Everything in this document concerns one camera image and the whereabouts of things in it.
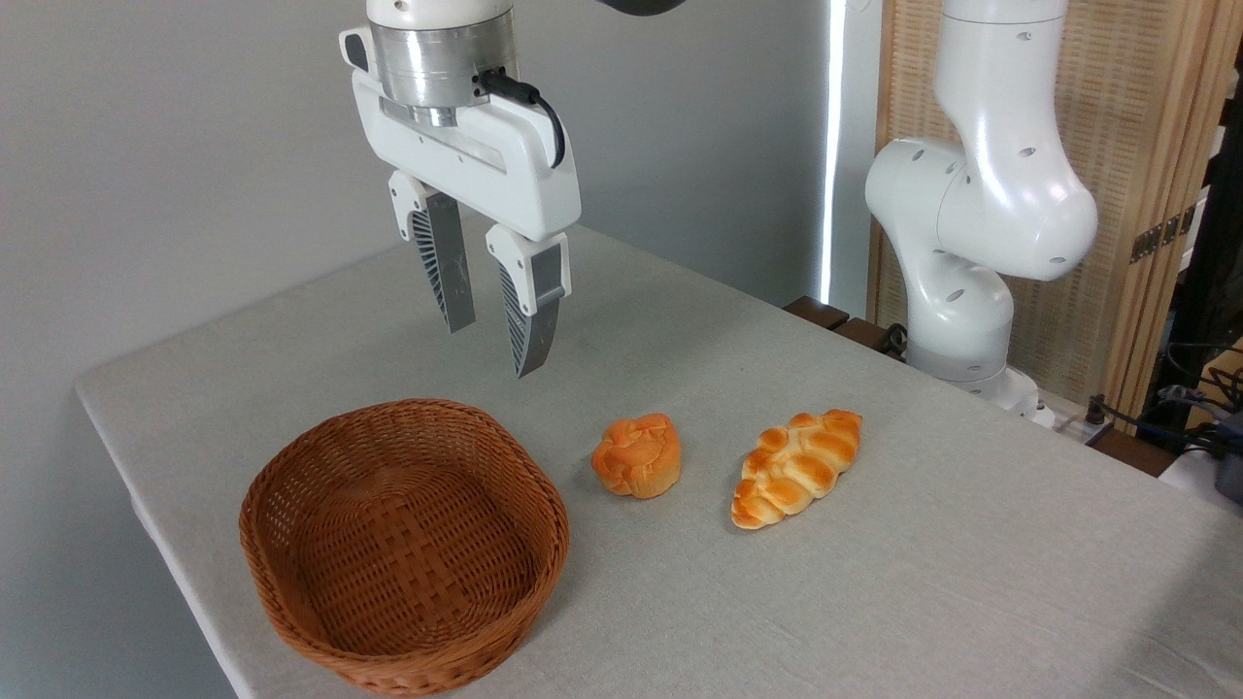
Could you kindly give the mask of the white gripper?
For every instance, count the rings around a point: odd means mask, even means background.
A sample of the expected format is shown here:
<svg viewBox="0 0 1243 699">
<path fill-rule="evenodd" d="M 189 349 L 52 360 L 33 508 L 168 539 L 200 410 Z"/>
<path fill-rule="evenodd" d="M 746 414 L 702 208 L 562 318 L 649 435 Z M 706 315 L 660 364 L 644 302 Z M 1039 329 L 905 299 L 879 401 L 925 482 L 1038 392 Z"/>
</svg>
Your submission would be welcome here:
<svg viewBox="0 0 1243 699">
<path fill-rule="evenodd" d="M 476 318 L 457 201 L 497 221 L 486 245 L 500 269 L 515 372 L 530 376 L 547 361 L 561 300 L 572 291 L 568 238 L 559 231 L 582 213 L 573 150 L 567 148 L 561 164 L 552 165 L 556 141 L 548 114 L 498 95 L 454 108 L 452 126 L 416 119 L 416 108 L 382 88 L 368 27 L 341 32 L 339 51 L 353 70 L 367 142 L 397 169 L 387 190 L 398 233 L 416 244 L 452 333 Z"/>
</svg>

